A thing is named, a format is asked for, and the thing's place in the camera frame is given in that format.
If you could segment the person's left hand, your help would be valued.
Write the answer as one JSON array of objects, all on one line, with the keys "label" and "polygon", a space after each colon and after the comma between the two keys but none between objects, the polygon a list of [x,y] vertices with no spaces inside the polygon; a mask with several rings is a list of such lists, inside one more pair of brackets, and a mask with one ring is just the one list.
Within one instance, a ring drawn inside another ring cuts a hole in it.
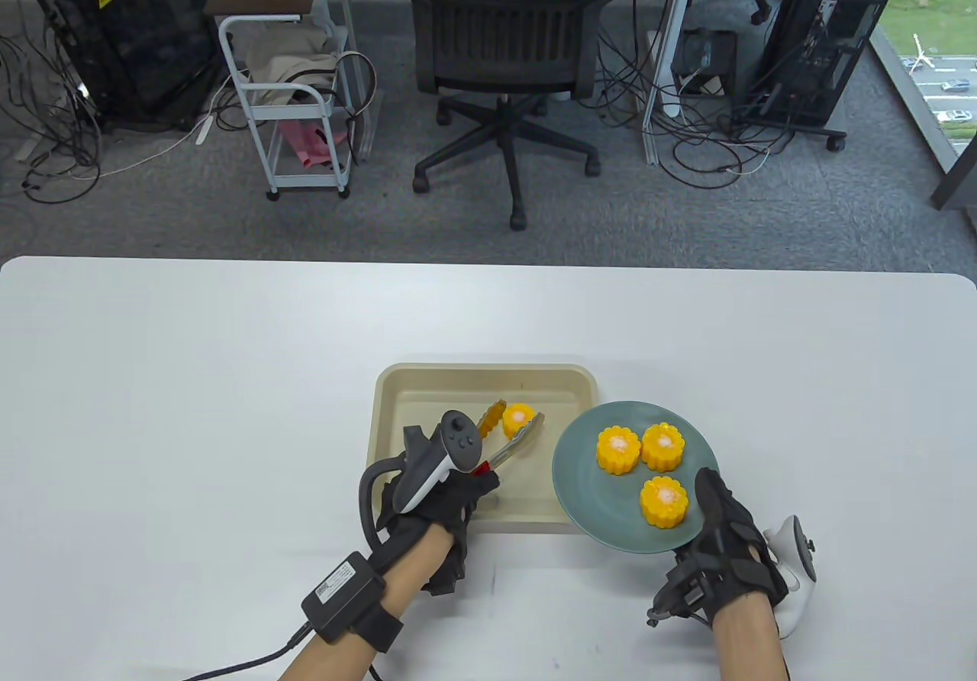
[{"label": "person's left hand", "polygon": [[376,530],[387,531],[387,539],[371,553],[369,563],[376,572],[387,573],[422,541],[429,528],[439,525],[451,536],[450,551],[446,558],[436,561],[436,572],[423,590],[432,596],[454,593],[458,581],[466,576],[471,517],[479,500],[499,487],[498,475],[491,470],[479,474],[450,471],[446,481],[437,482],[418,507],[405,514],[393,507],[394,491],[402,477],[394,476],[382,490]]}]

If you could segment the person's right hand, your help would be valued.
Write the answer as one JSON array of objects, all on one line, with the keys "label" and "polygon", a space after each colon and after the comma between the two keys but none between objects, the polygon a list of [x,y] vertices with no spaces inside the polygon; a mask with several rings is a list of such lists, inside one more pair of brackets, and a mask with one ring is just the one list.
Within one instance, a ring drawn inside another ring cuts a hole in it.
[{"label": "person's right hand", "polygon": [[651,628],[667,618],[693,618],[711,626],[719,611],[755,592],[772,608],[788,597],[788,586],[753,514],[733,496],[719,472],[699,469],[694,489],[704,527],[675,550],[675,566],[646,613]]}]

